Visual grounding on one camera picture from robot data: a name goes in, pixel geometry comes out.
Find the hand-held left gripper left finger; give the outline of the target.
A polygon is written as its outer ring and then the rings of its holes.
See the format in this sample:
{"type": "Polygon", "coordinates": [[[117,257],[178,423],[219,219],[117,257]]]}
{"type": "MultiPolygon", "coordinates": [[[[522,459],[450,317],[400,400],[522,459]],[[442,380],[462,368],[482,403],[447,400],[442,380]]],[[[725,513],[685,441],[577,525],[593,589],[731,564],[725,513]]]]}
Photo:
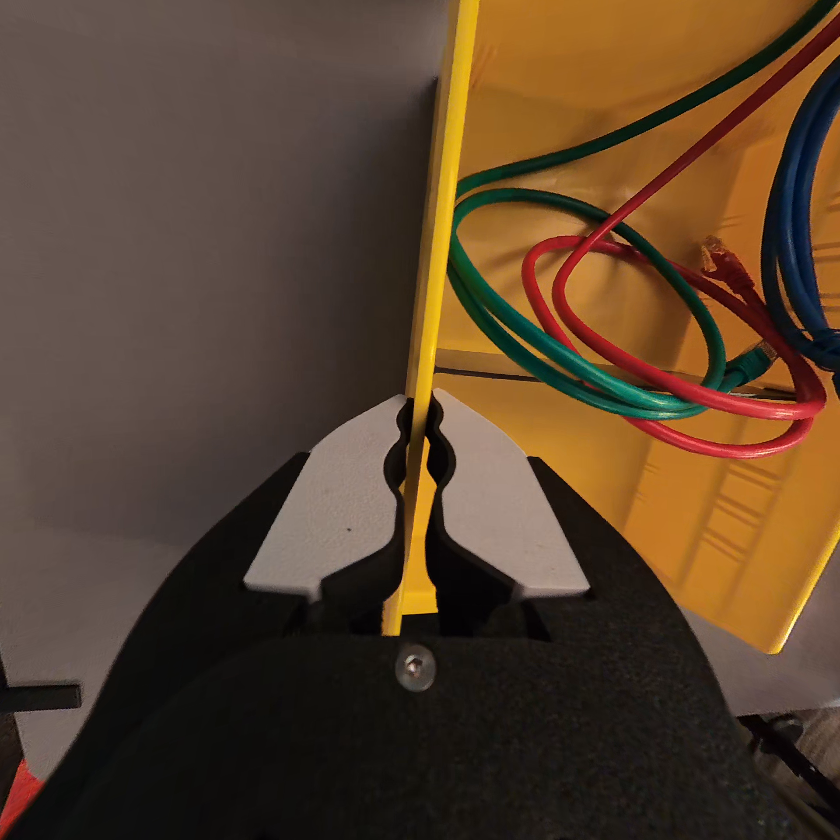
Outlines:
{"type": "Polygon", "coordinates": [[[406,450],[413,401],[394,395],[309,451],[244,577],[300,597],[324,631],[381,635],[403,577],[406,450]]]}

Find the yellow bin with divider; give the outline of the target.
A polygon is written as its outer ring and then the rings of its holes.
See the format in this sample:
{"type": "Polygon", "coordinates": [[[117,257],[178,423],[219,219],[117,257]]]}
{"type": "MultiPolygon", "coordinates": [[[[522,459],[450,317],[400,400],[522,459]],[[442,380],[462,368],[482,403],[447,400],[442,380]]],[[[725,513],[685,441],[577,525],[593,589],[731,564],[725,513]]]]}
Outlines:
{"type": "MultiPolygon", "coordinates": [[[[569,148],[699,89],[769,45],[817,2],[480,2],[458,176],[569,148]]],[[[584,200],[612,212],[742,102],[816,33],[719,98],[617,148],[499,186],[584,200]]],[[[716,235],[756,280],[773,173],[795,111],[838,43],[627,221],[664,255],[701,266],[716,235]]],[[[838,327],[838,125],[816,179],[815,261],[829,322],[838,327]]],[[[460,229],[478,270],[536,322],[520,264],[539,241],[580,235],[585,222],[534,205],[478,209],[460,229]]],[[[439,324],[441,369],[487,354],[515,371],[480,334],[451,287],[420,317],[439,324]]],[[[675,373],[702,376],[706,353],[687,307],[664,280],[606,255],[575,268],[570,305],[624,351],[675,373]]],[[[434,386],[542,458],[618,527],[678,604],[766,654],[778,654],[838,540],[838,400],[787,453],[736,461],[690,454],[619,417],[536,381],[436,373],[434,386]]],[[[787,422],[711,411],[683,434],[750,444],[787,422]]]]}

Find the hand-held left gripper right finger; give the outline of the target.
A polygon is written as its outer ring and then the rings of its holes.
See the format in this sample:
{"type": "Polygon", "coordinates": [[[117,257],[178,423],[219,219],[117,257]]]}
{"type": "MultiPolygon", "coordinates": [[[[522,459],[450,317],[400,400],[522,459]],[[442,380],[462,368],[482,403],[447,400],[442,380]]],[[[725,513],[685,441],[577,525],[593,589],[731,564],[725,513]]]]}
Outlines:
{"type": "Polygon", "coordinates": [[[437,388],[426,439],[425,564],[442,635],[479,635],[498,609],[589,592],[529,458],[506,433],[437,388]]]}

